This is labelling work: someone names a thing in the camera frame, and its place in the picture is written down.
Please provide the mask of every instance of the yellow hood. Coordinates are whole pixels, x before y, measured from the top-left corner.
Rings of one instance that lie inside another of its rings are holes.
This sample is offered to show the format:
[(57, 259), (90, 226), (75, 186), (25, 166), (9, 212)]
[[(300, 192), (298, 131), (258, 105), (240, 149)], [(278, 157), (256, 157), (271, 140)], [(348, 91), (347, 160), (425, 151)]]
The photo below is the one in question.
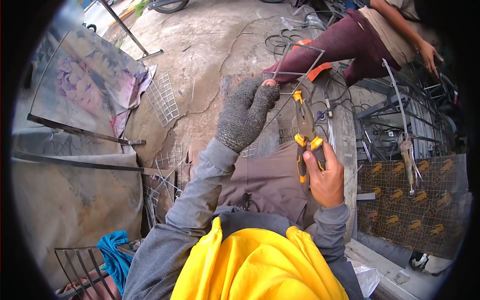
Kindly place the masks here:
[(310, 235), (292, 226), (286, 236), (247, 228), (222, 242), (216, 217), (192, 248), (171, 299), (348, 299)]

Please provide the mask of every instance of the gloved hand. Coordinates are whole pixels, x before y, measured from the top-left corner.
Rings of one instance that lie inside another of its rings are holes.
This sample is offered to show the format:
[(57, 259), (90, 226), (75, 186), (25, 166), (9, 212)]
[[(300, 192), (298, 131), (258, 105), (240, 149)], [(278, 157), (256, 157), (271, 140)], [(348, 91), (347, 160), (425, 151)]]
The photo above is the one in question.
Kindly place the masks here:
[(303, 153), (303, 159), (310, 175), (310, 189), (315, 200), (323, 207), (334, 207), (343, 202), (344, 167), (336, 158), (332, 146), (322, 144), (325, 154), (325, 171), (320, 172), (317, 160), (310, 151)]
[(223, 104), (215, 138), (240, 153), (260, 135), (267, 112), (279, 96), (278, 84), (272, 79), (244, 79)]

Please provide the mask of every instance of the brown pants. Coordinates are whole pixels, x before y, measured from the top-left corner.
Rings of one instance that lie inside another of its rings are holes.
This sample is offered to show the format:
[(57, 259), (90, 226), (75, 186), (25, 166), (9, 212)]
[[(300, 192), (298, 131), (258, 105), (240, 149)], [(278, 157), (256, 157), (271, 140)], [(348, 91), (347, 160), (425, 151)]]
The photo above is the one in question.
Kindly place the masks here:
[[(370, 22), (358, 11), (352, 9), (348, 9), (345, 18), (328, 27), (307, 46), (325, 50), (317, 66), (324, 62), (354, 59), (343, 72), (347, 86), (352, 86), (363, 78), (388, 76), (388, 71), (382, 67), (382, 58), (385, 58), (388, 65), (395, 70), (401, 69)], [(285, 56), (279, 71), (305, 73), (319, 54), (313, 49), (297, 47)], [(279, 61), (263, 72), (275, 72), (278, 64)], [(276, 80), (280, 83), (290, 83), (298, 77), (298, 75), (281, 74), (277, 75)]]
[[(205, 140), (190, 145), (185, 173), (194, 177), (199, 164), (198, 154), (207, 146)], [(297, 173), (297, 144), (292, 141), (279, 146), (265, 157), (245, 159), (239, 157), (230, 182), (222, 186), (218, 205), (240, 205), (244, 193), (249, 194), (262, 213), (278, 214), (303, 226), (303, 213), (307, 204), (308, 181), (300, 183)], [(254, 204), (250, 211), (257, 211)]]

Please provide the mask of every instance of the motorcycle tire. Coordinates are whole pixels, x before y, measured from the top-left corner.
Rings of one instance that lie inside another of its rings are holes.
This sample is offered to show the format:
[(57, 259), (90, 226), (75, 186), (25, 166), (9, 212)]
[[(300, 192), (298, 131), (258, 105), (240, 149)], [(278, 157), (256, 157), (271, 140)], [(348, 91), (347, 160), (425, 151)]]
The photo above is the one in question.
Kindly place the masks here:
[(262, 0), (263, 2), (266, 2), (266, 3), (280, 3), (280, 2), (283, 2), (285, 0)]
[(174, 12), (178, 12), (178, 11), (181, 11), (188, 3), (188, 0), (187, 1), (184, 1), (184, 2), (180, 2), (180, 5), (177, 6), (177, 7), (174, 7), (174, 8), (163, 8), (162, 6), (160, 7), (157, 7), (157, 8), (154, 8), (154, 10), (156, 12), (159, 12), (159, 13), (174, 13)]
[(96, 32), (96, 25), (95, 24), (90, 24), (87, 26), (88, 29), (92, 30), (93, 32)]

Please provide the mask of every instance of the blue cloth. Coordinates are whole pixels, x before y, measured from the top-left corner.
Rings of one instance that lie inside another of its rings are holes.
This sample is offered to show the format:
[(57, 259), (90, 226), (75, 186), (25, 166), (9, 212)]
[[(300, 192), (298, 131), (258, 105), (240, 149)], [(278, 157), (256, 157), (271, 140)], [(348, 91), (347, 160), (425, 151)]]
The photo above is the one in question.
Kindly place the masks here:
[(351, 8), (353, 10), (357, 9), (355, 6), (355, 3), (353, 3), (353, 0), (344, 0), (343, 3), (345, 3), (345, 10)]
[(121, 296), (123, 296), (125, 282), (127, 281), (128, 271), (133, 259), (132, 255), (120, 252), (115, 248), (115, 246), (124, 244), (128, 244), (127, 232), (119, 230), (104, 235), (96, 245), (102, 252), (105, 269), (112, 276), (113, 282), (117, 285)]

